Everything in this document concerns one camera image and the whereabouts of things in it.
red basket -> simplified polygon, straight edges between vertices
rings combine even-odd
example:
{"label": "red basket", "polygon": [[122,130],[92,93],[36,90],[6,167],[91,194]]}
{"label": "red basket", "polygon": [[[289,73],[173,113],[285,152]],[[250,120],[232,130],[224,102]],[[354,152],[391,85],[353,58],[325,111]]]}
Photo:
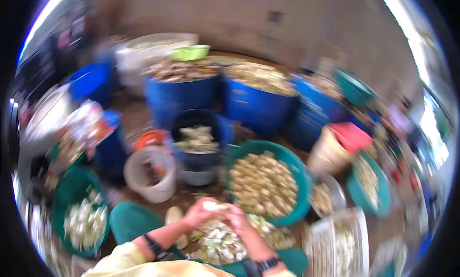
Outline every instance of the red basket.
{"label": "red basket", "polygon": [[372,143],[372,137],[351,122],[330,124],[329,127],[342,147],[353,155]]}

forearm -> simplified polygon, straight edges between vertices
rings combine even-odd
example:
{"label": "forearm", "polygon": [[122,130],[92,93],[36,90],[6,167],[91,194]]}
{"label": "forearm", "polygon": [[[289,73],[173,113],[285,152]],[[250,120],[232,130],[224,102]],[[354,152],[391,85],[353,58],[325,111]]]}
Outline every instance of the forearm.
{"label": "forearm", "polygon": [[[192,228],[184,221],[184,219],[181,219],[169,225],[152,230],[148,232],[147,235],[152,240],[158,242],[158,244],[161,245],[163,249],[168,249],[182,234],[185,234],[191,230]],[[149,243],[144,237],[139,236],[133,240],[132,243],[134,243],[139,248],[139,250],[145,256],[147,262],[151,262],[155,259],[156,256],[150,250]]]}
{"label": "forearm", "polygon": [[[254,228],[245,230],[245,233],[242,234],[241,239],[243,243],[246,245],[249,257],[252,261],[262,262],[273,257],[278,257],[276,252],[267,244],[267,242]],[[264,271],[264,276],[280,273],[281,271],[286,269],[286,265],[284,265],[284,263],[281,262],[278,263],[276,267]]]}

hand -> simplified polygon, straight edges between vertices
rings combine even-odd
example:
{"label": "hand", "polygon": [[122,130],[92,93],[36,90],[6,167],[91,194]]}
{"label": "hand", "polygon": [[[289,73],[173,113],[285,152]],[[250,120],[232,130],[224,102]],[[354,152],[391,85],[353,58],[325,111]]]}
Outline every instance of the hand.
{"label": "hand", "polygon": [[197,228],[210,218],[219,215],[219,212],[217,211],[209,211],[204,209],[204,201],[212,201],[215,203],[219,203],[217,199],[211,197],[203,197],[197,202],[195,202],[195,204],[192,205],[192,207],[190,207],[189,211],[187,211],[187,214],[185,214],[185,217],[183,219],[183,221],[187,224],[189,231]]}
{"label": "hand", "polygon": [[225,205],[227,205],[228,211],[224,212],[224,220],[233,229],[234,233],[241,236],[254,229],[241,208],[230,203]]}

lime green bowl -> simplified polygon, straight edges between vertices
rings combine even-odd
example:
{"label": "lime green bowl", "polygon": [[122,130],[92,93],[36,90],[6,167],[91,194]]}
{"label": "lime green bowl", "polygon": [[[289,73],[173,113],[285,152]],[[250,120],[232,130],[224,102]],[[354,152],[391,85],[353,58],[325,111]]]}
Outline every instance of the lime green bowl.
{"label": "lime green bowl", "polygon": [[84,251],[76,250],[72,246],[70,238],[65,238],[64,236],[64,218],[67,210],[69,206],[81,203],[83,199],[88,197],[86,190],[89,186],[101,193],[103,199],[102,206],[108,206],[109,202],[98,176],[89,167],[85,166],[74,166],[67,171],[67,174],[61,178],[54,190],[52,202],[51,223],[55,233],[59,236],[64,247],[70,254],[75,254],[82,258],[95,257],[110,232],[109,217],[107,216],[103,237],[91,250]]}
{"label": "lime green bowl", "polygon": [[[294,179],[299,187],[297,192],[297,205],[291,214],[275,219],[267,219],[268,222],[272,223],[276,227],[289,226],[295,224],[301,220],[310,209],[310,202],[308,195],[311,192],[311,186],[315,182],[315,175],[313,172],[305,166],[301,159],[297,157],[289,149],[270,141],[245,141],[239,146],[231,146],[228,148],[228,158],[226,162],[227,169],[231,169],[237,159],[244,158],[249,153],[262,154],[264,151],[269,151],[274,154],[274,158],[277,160],[284,161],[289,169],[291,170]],[[225,182],[227,189],[231,190],[230,174],[227,171],[225,173]],[[230,199],[235,202],[235,197],[231,194]]]}
{"label": "lime green bowl", "polygon": [[176,62],[194,61],[207,56],[210,48],[208,45],[188,46],[170,50],[168,54]]}

black wrist strap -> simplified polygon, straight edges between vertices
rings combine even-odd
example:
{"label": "black wrist strap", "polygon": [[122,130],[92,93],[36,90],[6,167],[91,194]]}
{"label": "black wrist strap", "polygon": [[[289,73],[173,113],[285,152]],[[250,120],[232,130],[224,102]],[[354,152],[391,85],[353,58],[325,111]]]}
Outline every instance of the black wrist strap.
{"label": "black wrist strap", "polygon": [[142,237],[149,243],[149,249],[155,255],[155,261],[160,261],[167,255],[166,250],[157,241],[152,240],[147,234],[143,234]]}
{"label": "black wrist strap", "polygon": [[260,271],[260,274],[264,273],[264,271],[267,271],[270,268],[273,268],[277,266],[279,263],[283,262],[281,258],[279,257],[273,257],[268,260],[262,261],[262,262],[256,262],[257,263],[257,268]]}

